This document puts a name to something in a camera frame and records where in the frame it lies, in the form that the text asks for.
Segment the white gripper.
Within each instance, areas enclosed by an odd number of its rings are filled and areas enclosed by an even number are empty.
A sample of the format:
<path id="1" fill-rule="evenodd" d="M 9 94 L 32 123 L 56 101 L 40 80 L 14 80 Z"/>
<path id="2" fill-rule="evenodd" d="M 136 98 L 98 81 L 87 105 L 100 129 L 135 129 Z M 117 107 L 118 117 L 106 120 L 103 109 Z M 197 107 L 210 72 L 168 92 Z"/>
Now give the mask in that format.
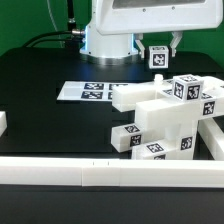
<path id="1" fill-rule="evenodd" d="M 223 0 L 96 0 L 96 29 L 103 35 L 173 32 L 176 55 L 185 30 L 217 28 L 223 20 Z M 145 58 L 143 35 L 134 41 Z"/>

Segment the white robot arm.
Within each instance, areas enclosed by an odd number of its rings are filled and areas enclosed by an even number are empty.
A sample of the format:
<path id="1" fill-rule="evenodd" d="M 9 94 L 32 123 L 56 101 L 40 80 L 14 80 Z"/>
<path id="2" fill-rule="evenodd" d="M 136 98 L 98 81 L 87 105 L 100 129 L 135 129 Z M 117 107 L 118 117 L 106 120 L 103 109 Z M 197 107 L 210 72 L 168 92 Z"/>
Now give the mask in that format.
<path id="1" fill-rule="evenodd" d="M 122 63 L 144 54 L 144 33 L 170 32 L 175 54 L 184 31 L 221 24 L 223 5 L 224 0 L 92 0 L 80 53 L 100 64 Z"/>

